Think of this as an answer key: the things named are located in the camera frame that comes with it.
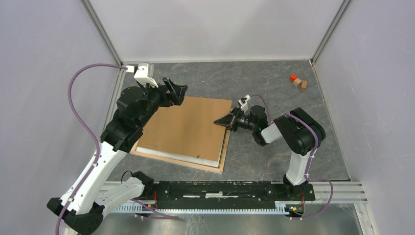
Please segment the brown cardboard backing board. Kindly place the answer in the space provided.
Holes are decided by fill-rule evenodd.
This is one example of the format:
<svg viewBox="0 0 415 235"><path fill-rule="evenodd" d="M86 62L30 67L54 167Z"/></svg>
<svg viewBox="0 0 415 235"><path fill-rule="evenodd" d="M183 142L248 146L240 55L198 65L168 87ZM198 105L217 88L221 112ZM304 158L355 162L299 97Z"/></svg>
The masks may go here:
<svg viewBox="0 0 415 235"><path fill-rule="evenodd" d="M187 96L182 105L160 107L146 123L138 147L217 160L225 127L213 122L231 109L232 101Z"/></svg>

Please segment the light wooden picture frame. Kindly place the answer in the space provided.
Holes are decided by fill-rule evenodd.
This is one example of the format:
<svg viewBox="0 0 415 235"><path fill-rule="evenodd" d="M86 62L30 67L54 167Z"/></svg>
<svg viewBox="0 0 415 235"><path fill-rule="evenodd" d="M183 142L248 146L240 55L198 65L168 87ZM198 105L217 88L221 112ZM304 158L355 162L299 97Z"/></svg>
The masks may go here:
<svg viewBox="0 0 415 235"><path fill-rule="evenodd" d="M212 167L212 166L208 166L208 165L205 165L205 164L191 163L191 162L186 162L186 161L172 159L172 158L166 158L166 157L147 154L147 153L141 153L141 152L137 151L138 143L135 143L133 145L133 149L130 151L130 154L145 157L145 158L150 158L150 159L153 159L153 160L159 160L159 161L163 161L163 162L167 162L167 163L171 163L171 164L175 164L175 165L181 165L181 166L185 166L185 167L190 167L190 168L195 168L195 169L199 169L199 170L204 170L204 171L209 171L209 172L222 174L222 172L224 170L224 166L225 166L225 159L226 159L226 153L227 153L230 134L231 134L231 132L229 130L225 131L223 147L222 147L222 151L221 151L219 162L218 162L219 164L218 164L217 167Z"/></svg>

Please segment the printed photo with white border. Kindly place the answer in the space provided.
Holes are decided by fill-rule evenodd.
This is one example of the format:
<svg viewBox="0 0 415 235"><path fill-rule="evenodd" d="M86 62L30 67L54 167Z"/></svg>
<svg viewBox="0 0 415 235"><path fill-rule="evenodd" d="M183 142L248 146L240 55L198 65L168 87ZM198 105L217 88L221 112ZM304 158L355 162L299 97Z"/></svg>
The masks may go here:
<svg viewBox="0 0 415 235"><path fill-rule="evenodd" d="M220 164L221 157L219 156L217 160L206 160L202 159L201 157L192 157L192 156L185 156L175 153L168 153L168 152L162 152L162 151L156 151L152 149L137 147L136 150L131 150L131 154L136 154L140 156L149 155L151 157L163 157L167 159L175 159L179 161L189 162L189 163L195 163L199 165L207 165L211 167L218 167Z"/></svg>

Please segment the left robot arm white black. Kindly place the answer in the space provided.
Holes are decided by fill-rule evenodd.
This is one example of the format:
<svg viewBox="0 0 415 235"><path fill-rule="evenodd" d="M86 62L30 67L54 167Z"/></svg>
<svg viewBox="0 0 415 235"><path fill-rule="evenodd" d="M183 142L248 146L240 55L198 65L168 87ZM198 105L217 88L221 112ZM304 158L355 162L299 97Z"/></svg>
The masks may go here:
<svg viewBox="0 0 415 235"><path fill-rule="evenodd" d="M65 194L47 203L59 222L64 222L78 235L90 235L117 207L131 199L145 200L153 195L153 179L140 171L104 194L99 191L140 139L154 113L160 107L181 105L187 90L188 86L177 85L165 77L155 86L137 84L121 92L113 119L100 138L95 139L97 150L87 166Z"/></svg>

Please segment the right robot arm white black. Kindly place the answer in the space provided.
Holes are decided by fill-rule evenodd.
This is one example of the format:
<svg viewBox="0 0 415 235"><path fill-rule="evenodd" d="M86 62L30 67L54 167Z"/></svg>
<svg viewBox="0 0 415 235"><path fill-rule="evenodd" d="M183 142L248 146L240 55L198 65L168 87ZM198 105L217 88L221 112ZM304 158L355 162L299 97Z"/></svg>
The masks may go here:
<svg viewBox="0 0 415 235"><path fill-rule="evenodd" d="M215 120L214 124L234 132L238 128L250 130L254 141L260 146L284 139L291 149L291 159L283 177L283 195L295 200L306 190L311 158L326 133L302 108L295 108L269 123L265 107L254 105L248 114L235 107L227 115Z"/></svg>

